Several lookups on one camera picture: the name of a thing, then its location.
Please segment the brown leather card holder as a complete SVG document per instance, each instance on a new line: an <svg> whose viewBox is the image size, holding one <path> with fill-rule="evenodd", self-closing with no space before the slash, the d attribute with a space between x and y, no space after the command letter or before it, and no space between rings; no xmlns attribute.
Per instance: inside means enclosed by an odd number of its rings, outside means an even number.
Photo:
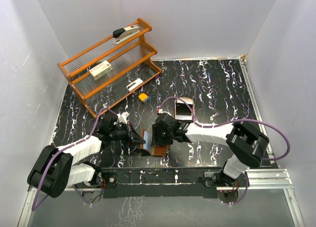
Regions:
<svg viewBox="0 0 316 227"><path fill-rule="evenodd" d="M171 145L152 145L153 136L150 132L142 130L142 139L145 141L144 144L140 145L140 149L146 153L154 156L166 156L170 150Z"/></svg>

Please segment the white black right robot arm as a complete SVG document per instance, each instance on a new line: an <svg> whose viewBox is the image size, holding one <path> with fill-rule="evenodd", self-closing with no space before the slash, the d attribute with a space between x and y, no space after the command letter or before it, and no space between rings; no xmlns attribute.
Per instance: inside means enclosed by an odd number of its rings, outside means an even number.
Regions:
<svg viewBox="0 0 316 227"><path fill-rule="evenodd" d="M215 186L232 186L249 168L258 168L266 153L269 138L248 121L238 119L225 125L211 125L193 121L179 121L168 113L160 114L152 125L152 146L179 143L213 143L233 152L221 171L205 177Z"/></svg>

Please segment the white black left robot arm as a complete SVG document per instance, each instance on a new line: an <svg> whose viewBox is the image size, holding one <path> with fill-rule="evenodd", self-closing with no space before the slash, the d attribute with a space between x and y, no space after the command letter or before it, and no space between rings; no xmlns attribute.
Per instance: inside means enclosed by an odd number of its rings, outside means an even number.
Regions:
<svg viewBox="0 0 316 227"><path fill-rule="evenodd" d="M80 183L98 187L102 181L100 168L84 162L85 158L99 153L112 141L127 146L146 143L128 121L128 116L128 112L108 113L84 138L65 146L44 147L28 175L28 185L52 198L60 196L66 187Z"/></svg>

